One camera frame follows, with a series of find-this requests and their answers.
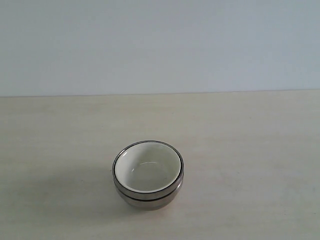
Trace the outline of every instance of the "background wall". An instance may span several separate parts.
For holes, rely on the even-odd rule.
[[[319,0],[0,1],[0,96],[312,88]]]

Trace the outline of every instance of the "wooden table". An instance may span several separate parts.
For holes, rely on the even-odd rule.
[[[111,167],[176,147],[182,190],[138,211]],[[0,98],[1,240],[319,240],[320,90]]]

